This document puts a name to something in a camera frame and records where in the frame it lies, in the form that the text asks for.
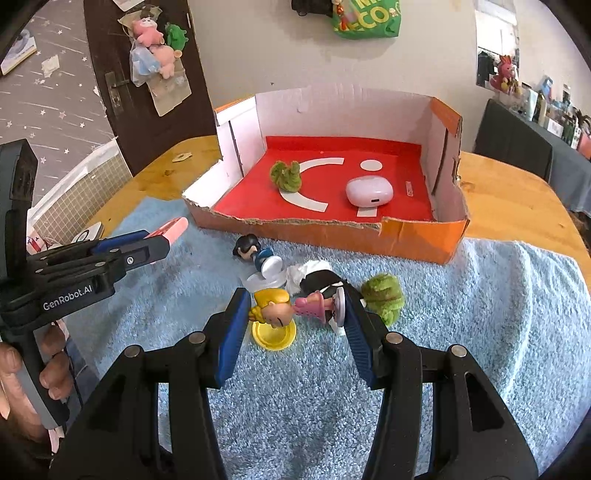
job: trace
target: yellow base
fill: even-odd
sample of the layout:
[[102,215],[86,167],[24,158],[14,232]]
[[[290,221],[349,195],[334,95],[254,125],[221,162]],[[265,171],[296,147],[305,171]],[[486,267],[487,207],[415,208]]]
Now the yellow base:
[[289,347],[296,338],[296,323],[282,328],[273,328],[269,323],[252,322],[252,336],[265,350],[277,352]]

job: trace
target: blue fuzzy mat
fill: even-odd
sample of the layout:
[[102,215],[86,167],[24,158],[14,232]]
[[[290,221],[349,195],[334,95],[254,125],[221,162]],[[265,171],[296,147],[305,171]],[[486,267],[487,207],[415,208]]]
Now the blue fuzzy mat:
[[[115,234],[153,230],[182,200],[145,199]],[[232,256],[237,235],[189,229],[167,259],[130,272],[110,299],[67,320],[103,375],[132,343],[170,346],[225,308],[252,265]],[[591,405],[591,302],[576,262],[518,242],[465,239],[439,265],[268,241],[289,264],[325,259],[353,285],[399,276],[407,298],[395,329],[417,345],[465,345],[506,401],[540,471],[562,451]],[[247,336],[233,378],[210,391],[222,456],[233,479],[356,479],[368,458],[381,392],[359,378],[346,338],[297,319],[287,350],[263,351]],[[424,389],[417,473],[427,469],[432,405]],[[170,447],[160,395],[161,441]]]

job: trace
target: black table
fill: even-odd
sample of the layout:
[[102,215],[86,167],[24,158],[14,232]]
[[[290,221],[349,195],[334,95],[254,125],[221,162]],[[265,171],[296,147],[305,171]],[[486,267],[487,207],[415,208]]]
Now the black table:
[[497,100],[486,105],[474,153],[534,173],[550,184],[568,210],[591,217],[591,162]]

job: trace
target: black-haired figure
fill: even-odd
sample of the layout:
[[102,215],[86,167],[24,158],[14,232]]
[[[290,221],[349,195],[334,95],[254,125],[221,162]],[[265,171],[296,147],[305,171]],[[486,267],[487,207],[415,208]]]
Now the black-haired figure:
[[242,235],[238,240],[236,240],[236,245],[234,246],[234,250],[232,250],[232,255],[241,257],[243,260],[251,260],[254,253],[260,251],[261,243],[259,242],[258,238],[254,233],[249,233],[248,235]]
[[259,239],[253,233],[236,240],[232,254],[243,260],[251,260],[265,278],[271,278],[283,269],[281,257],[276,256],[270,247],[261,248]]

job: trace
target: screw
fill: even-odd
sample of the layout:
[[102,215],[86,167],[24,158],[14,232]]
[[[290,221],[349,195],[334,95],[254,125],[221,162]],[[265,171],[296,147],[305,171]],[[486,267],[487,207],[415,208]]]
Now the screw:
[[386,341],[388,343],[398,345],[399,343],[402,343],[402,335],[400,335],[398,332],[390,332],[386,335]]
[[123,353],[127,358],[133,358],[135,356],[138,356],[141,351],[142,349],[139,345],[130,345],[124,350]]
[[198,345],[205,341],[205,333],[203,332],[193,332],[189,335],[189,342],[193,345]]
[[454,345],[452,347],[452,353],[455,356],[462,358],[468,354],[468,350],[466,350],[466,348],[463,347],[462,345]]

